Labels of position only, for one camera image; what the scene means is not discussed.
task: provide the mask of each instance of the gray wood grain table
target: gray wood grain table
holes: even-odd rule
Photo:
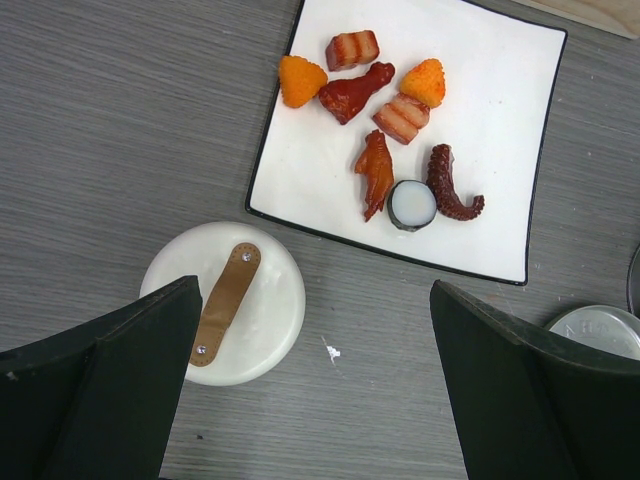
[[[526,287],[445,274],[243,211],[297,0],[0,4],[0,350],[137,298],[173,237],[218,220],[282,241],[305,278],[302,333],[246,385],[184,386],[175,479],[463,479],[429,318],[442,278],[543,324],[626,307],[640,242],[640,43],[564,27]],[[342,356],[332,365],[323,337]]]

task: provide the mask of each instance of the food item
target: food item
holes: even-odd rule
[[[394,140],[408,145],[429,123],[430,108],[415,98],[398,93],[373,116],[373,121]]]
[[[318,92],[318,99],[344,125],[360,113],[371,95],[389,84],[395,73],[390,63],[376,62],[362,77],[327,83]]]
[[[440,60],[430,58],[413,67],[400,82],[399,90],[429,108],[439,106],[447,91]]]
[[[282,101],[291,108],[303,106],[329,80],[322,67],[296,56],[282,57],[278,76],[282,87]]]
[[[373,62],[380,55],[380,49],[376,35],[371,30],[363,30],[336,35],[325,54],[329,71],[336,72]]]
[[[367,177],[365,202],[368,208],[364,213],[364,220],[368,222],[384,207],[384,201],[393,186],[393,165],[384,133],[374,130],[366,136],[365,141],[367,145],[354,170]]]
[[[416,180],[398,182],[387,200],[389,218],[400,230],[417,232],[436,217],[436,197],[429,187]]]
[[[482,213],[484,195],[475,196],[470,207],[460,201],[453,188],[453,161],[449,145],[433,147],[427,172],[427,185],[436,197],[440,213],[455,220],[473,220]]]

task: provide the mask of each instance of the tan leather handle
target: tan leather handle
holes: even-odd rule
[[[251,243],[241,243],[231,252],[200,316],[189,360],[192,365],[205,367],[216,358],[224,334],[260,266],[260,259],[260,250]]]

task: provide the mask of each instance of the white square plate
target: white square plate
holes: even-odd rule
[[[402,260],[524,285],[533,196],[553,87],[567,34],[462,0],[304,0],[288,54],[327,68],[334,35],[373,30],[376,61],[396,75],[345,126],[317,99],[300,109],[279,90],[247,195],[247,210],[316,235]],[[416,232],[396,229],[385,210],[368,222],[365,181],[353,173],[371,116],[397,92],[413,66],[438,58],[447,94],[408,145],[387,137],[396,181],[424,180],[439,143],[451,145],[460,198],[485,196],[475,220],[440,214]],[[329,72],[329,80],[363,75],[370,65]]]

